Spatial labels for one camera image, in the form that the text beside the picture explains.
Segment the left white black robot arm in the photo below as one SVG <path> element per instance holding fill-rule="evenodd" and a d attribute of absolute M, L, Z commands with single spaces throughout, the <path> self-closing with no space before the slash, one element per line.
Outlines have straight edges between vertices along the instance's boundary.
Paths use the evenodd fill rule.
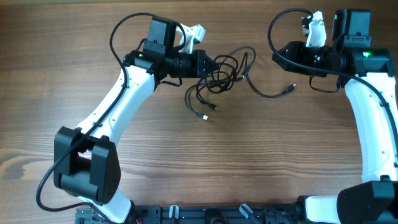
<path fill-rule="evenodd" d="M 140 105 L 170 77 L 203 78 L 217 69 L 204 50 L 201 25 L 185 26 L 151 15 L 148 36 L 119 59 L 121 73 L 109 93 L 77 127 L 60 128 L 54 139 L 54 185 L 89 206 L 102 223 L 140 223 L 135 205 L 119 189 L 118 142 Z"/>

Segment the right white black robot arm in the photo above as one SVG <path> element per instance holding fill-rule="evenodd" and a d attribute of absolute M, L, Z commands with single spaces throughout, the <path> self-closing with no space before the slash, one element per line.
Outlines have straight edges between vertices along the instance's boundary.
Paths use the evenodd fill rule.
<path fill-rule="evenodd" d="M 390 51 L 371 47 L 371 13 L 366 9 L 335 12 L 331 39 L 321 12 L 303 10 L 306 41 L 273 51 L 285 71 L 309 78 L 336 75 L 353 109 L 362 156 L 362 182 L 336 195 L 305 195 L 292 215 L 296 223 L 397 222 L 397 102 Z"/>

